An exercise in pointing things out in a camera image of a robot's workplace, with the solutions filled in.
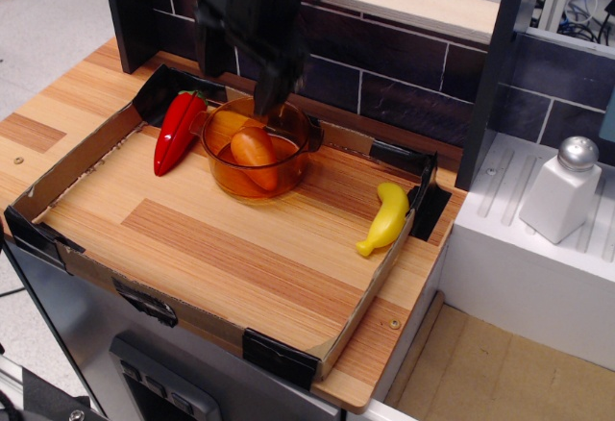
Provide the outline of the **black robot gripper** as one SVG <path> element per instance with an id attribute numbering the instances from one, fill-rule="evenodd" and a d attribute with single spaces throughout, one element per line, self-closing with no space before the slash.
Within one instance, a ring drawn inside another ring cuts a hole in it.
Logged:
<path id="1" fill-rule="evenodd" d="M 201 72 L 235 73 L 238 49 L 259 66 L 254 116 L 267 116 L 301 83 L 308 60 L 295 27 L 302 0 L 196 0 L 196 54 Z"/>

